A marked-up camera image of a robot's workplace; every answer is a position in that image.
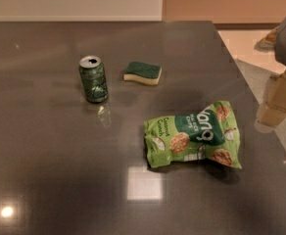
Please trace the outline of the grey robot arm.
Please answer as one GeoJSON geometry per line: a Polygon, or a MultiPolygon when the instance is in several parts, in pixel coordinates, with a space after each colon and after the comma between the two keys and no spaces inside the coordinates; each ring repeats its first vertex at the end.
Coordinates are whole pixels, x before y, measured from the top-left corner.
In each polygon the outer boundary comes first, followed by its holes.
{"type": "MultiPolygon", "coordinates": [[[[274,42],[275,60],[286,67],[286,18],[277,30],[274,42]]],[[[286,118],[286,70],[267,81],[263,101],[260,104],[257,120],[261,124],[275,127],[286,118]]]]}

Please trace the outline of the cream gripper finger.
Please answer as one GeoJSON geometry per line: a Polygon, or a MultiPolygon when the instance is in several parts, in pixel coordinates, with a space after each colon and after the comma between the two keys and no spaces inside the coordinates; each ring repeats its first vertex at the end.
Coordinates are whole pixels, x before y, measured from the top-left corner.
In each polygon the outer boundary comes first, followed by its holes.
{"type": "Polygon", "coordinates": [[[263,92],[257,120],[261,124],[276,127],[286,118],[286,70],[272,74],[263,92]]]}

